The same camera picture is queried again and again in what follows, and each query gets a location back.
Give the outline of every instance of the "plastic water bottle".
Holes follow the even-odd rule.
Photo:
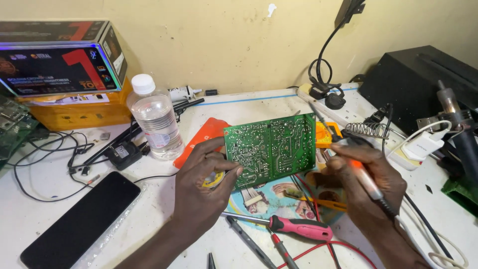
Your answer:
[[[134,92],[127,100],[128,108],[144,131],[151,152],[158,160],[172,160],[184,151],[173,103],[167,90],[156,88],[150,75],[140,74],[131,80]]]

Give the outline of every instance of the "smartphone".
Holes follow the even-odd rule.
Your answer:
[[[20,255],[30,269],[68,269],[138,197],[141,189],[109,173]]]

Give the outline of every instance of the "white bottle cap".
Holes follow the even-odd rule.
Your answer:
[[[148,74],[134,76],[133,79],[131,79],[131,85],[133,85],[133,90],[137,94],[148,94],[156,88],[152,77]]]

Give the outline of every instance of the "green circuit board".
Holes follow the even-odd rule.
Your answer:
[[[224,128],[226,155],[244,170],[235,189],[280,179],[315,167],[315,114]]]

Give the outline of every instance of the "white workbench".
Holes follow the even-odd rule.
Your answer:
[[[271,90],[252,93],[240,93],[224,96],[205,97],[202,105],[188,108],[181,116],[179,123],[181,135],[188,142],[199,130],[207,118],[215,117],[225,120],[231,125],[251,123],[294,114],[311,112],[309,106],[294,95],[294,90]],[[375,111],[356,90],[346,91],[346,109],[362,117]],[[80,130],[89,141],[98,139],[103,132],[111,132],[111,137],[117,136],[128,125],[116,125],[102,128]],[[106,141],[97,143],[88,154],[78,156],[76,164],[81,164],[91,154],[102,148]],[[73,146],[72,141],[65,146]],[[15,162],[22,154],[33,148],[28,145],[22,148],[11,160]],[[30,162],[43,156],[43,152],[32,156]],[[71,151],[57,152],[44,161],[31,167],[19,168],[18,175],[25,189],[39,198],[58,198],[69,195],[80,189],[82,185],[73,182],[66,173],[66,163]],[[94,165],[90,175],[75,177],[84,182],[97,174],[106,173],[112,165],[109,162]],[[458,204],[440,192],[447,175],[430,157],[415,171],[406,171],[394,165],[408,182],[407,192],[427,217],[431,225],[451,239],[467,255],[470,268],[478,267],[476,238],[478,238],[475,218]],[[124,172],[139,179],[152,175],[168,175],[176,171],[170,162],[159,162],[151,156],[143,157]],[[0,172],[0,268],[24,268],[20,262],[20,253],[44,232],[69,208],[71,208],[87,190],[65,201],[44,203],[36,202],[21,193],[13,177],[13,170],[5,168]],[[96,257],[92,268],[112,268],[148,240],[168,219],[174,209],[174,178],[158,178],[147,181],[147,190],[124,222],[115,232],[101,253]],[[431,187],[429,193],[425,184]],[[402,217],[409,224],[417,241],[425,252],[431,248],[419,232],[416,225],[402,209]],[[271,258],[276,266],[283,263],[279,253],[273,248],[269,234],[264,230],[256,230],[242,225],[244,230]],[[360,248],[378,268],[383,268],[377,255],[360,231],[344,215],[332,225],[335,238],[347,241]],[[289,253],[296,256],[314,245],[288,235],[280,234]],[[370,268],[370,265],[359,255],[342,246],[335,247],[342,268]],[[454,258],[459,258],[457,252],[448,248]],[[218,269],[232,268],[265,268],[241,238],[230,229],[223,217],[220,217],[214,227],[190,246],[170,266],[170,268],[205,268],[206,255],[212,252]],[[300,268],[334,268],[333,260],[326,247],[314,250],[297,261]]]

